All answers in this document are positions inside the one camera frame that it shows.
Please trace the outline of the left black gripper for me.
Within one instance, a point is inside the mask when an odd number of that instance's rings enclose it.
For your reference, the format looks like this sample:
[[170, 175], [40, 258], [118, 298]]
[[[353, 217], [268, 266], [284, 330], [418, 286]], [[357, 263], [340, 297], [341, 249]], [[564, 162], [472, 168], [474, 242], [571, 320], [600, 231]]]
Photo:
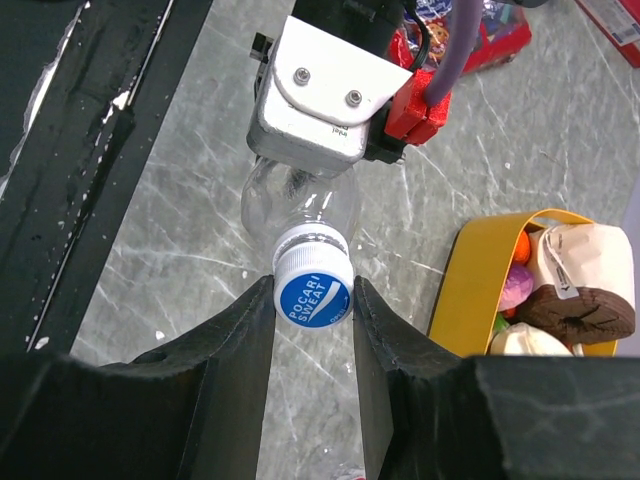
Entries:
[[278, 40], [254, 37], [251, 56], [292, 65], [398, 64], [389, 49], [406, 1], [297, 1]]

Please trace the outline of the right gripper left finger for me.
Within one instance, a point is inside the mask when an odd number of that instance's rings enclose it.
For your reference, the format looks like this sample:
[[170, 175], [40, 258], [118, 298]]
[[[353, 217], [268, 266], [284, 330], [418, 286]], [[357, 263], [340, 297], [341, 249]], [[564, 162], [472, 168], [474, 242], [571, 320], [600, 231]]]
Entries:
[[271, 277], [128, 363], [1, 360], [5, 479], [252, 479], [275, 333]]

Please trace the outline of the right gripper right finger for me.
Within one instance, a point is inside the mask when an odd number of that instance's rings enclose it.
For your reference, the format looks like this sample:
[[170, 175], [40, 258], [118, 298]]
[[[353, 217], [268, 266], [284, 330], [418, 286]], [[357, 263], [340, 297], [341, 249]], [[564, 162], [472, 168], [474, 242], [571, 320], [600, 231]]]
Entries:
[[354, 351], [370, 479], [635, 479], [639, 362], [460, 358], [354, 284]]

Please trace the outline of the blue bottle cap front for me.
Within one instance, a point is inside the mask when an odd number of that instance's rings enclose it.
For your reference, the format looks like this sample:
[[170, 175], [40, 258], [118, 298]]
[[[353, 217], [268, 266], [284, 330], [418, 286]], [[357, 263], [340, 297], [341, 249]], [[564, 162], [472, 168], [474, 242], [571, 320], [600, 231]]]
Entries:
[[344, 321], [353, 308], [354, 268], [345, 237], [321, 223], [285, 231], [272, 259], [274, 304], [284, 320], [306, 329]]

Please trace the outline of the clear plastic bottle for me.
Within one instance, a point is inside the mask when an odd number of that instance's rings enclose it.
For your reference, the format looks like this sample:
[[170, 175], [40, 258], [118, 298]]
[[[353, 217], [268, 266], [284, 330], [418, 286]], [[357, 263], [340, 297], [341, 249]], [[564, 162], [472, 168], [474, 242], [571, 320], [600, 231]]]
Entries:
[[306, 223], [327, 225], [351, 241], [360, 214], [360, 191], [353, 168], [334, 178], [316, 176], [259, 157], [243, 188], [241, 220], [266, 250], [287, 230]]

